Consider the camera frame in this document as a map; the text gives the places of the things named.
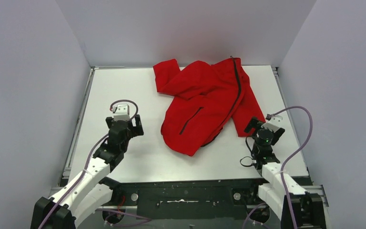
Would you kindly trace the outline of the red zip-up jacket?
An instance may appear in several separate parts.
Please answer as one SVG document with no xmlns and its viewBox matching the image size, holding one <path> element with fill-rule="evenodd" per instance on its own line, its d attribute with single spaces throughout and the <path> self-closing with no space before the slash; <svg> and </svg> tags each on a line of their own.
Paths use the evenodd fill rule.
<svg viewBox="0 0 366 229">
<path fill-rule="evenodd" d="M 153 71 L 157 92 L 173 97 L 160 129 L 173 151 L 193 156 L 215 140 L 229 120 L 239 137 L 247 136 L 252 118 L 264 120 L 240 58 L 215 64 L 195 61 L 183 69 L 171 59 Z"/>
</svg>

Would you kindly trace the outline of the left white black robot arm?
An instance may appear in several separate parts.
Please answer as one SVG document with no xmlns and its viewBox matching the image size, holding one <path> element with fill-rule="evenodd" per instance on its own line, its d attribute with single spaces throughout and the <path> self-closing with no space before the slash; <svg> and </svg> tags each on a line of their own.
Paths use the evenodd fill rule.
<svg viewBox="0 0 366 229">
<path fill-rule="evenodd" d="M 129 141 L 144 134 L 138 114 L 133 120 L 107 117 L 108 134 L 91 149 L 82 171 L 49 198 L 34 206 L 32 229 L 76 229 L 103 204 L 121 200 L 120 183 L 108 175 L 119 165 Z"/>
</svg>

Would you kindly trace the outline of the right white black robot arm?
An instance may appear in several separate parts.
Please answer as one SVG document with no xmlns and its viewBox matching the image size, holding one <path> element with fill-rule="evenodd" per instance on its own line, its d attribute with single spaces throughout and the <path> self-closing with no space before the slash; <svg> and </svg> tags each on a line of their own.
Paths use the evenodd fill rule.
<svg viewBox="0 0 366 229">
<path fill-rule="evenodd" d="M 249 198 L 256 204 L 265 202 L 277 215 L 283 229 L 325 229 L 321 196 L 298 184 L 284 171 L 273 152 L 273 146 L 285 132 L 281 121 L 279 116 L 267 118 L 265 122 L 252 117 L 244 129 L 254 141 L 250 149 L 253 165 L 266 180 L 249 190 Z"/>
</svg>

